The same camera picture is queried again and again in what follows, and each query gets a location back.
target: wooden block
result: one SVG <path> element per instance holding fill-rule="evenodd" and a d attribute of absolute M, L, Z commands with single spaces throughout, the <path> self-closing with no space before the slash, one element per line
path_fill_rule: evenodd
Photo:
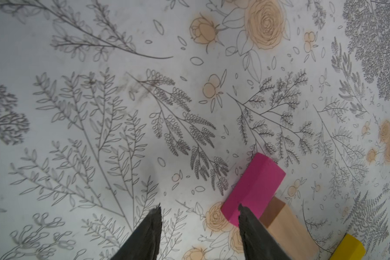
<path fill-rule="evenodd" d="M 269 157 L 256 153 L 243 176 L 228 196 L 221 211 L 238 226 L 238 206 L 248 207 L 259 218 L 275 195 L 286 173 Z"/>
<path fill-rule="evenodd" d="M 313 260 L 318 246 L 286 203 L 273 197 L 259 220 L 292 260 Z"/>
<path fill-rule="evenodd" d="M 361 260 L 366 254 L 363 244 L 346 234 L 329 260 Z"/>

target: floral tablecloth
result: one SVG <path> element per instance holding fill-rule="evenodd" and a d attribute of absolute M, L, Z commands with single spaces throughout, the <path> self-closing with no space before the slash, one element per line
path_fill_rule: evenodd
<path fill-rule="evenodd" d="M 255 153 L 329 259 L 390 260 L 390 0 L 0 0 L 0 259 L 244 259 Z"/>

